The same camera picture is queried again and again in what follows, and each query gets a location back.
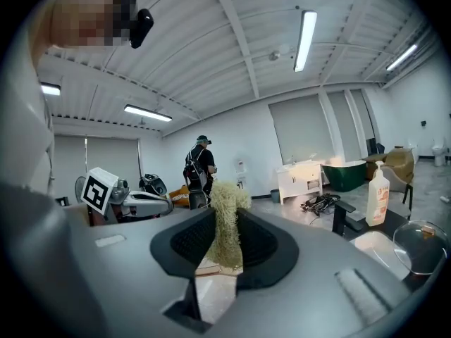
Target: bundle of wires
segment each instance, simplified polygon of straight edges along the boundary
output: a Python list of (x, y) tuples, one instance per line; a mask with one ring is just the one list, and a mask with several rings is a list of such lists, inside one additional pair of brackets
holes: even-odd
[(334, 194), (324, 194), (321, 196), (316, 196), (313, 199), (306, 201), (301, 204), (302, 211), (311, 211), (319, 217), (319, 213), (324, 212), (330, 206), (332, 206), (336, 201), (339, 201), (341, 198), (339, 195)]
[(226, 268), (242, 267), (237, 228), (237, 208), (250, 208), (247, 192), (232, 182), (215, 180), (211, 188), (211, 207), (216, 211), (216, 234), (206, 257)]

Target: backpack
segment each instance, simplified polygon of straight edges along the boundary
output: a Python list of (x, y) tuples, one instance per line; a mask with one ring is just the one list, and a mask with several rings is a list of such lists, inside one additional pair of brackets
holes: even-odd
[(185, 169), (183, 170), (183, 177), (185, 178), (186, 185), (190, 190), (198, 189), (203, 190), (205, 185), (208, 182), (208, 177), (202, 169), (199, 163), (199, 157), (204, 152), (205, 149), (202, 149), (196, 156), (192, 156), (192, 148), (186, 157)]

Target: black shirt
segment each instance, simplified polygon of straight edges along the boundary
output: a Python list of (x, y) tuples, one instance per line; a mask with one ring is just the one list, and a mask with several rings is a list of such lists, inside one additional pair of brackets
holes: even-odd
[(191, 157), (199, 161), (202, 170), (206, 173), (207, 177), (211, 178), (211, 174), (209, 173), (209, 165), (214, 165), (213, 154), (210, 150), (205, 149), (202, 145), (198, 144), (191, 150)]

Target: ceiling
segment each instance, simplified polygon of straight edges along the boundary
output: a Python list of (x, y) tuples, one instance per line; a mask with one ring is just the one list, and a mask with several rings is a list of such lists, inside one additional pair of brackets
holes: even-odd
[[(138, 0), (155, 25), (138, 49), (52, 48), (41, 81), (61, 119), (91, 120), (167, 134), (252, 101), (339, 82), (385, 83), (429, 49), (433, 32), (412, 0)], [(303, 10), (318, 13), (304, 71), (294, 57)], [(386, 66), (409, 45), (411, 58)], [(280, 54), (275, 61), (271, 54)], [(170, 123), (123, 111), (160, 111)]]

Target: white cabinet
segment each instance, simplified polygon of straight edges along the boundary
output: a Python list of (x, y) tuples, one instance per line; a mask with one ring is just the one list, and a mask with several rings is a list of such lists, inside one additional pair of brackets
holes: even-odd
[(323, 194), (321, 164), (317, 161), (302, 161), (284, 165), (277, 171), (280, 203), (289, 196), (319, 192)]

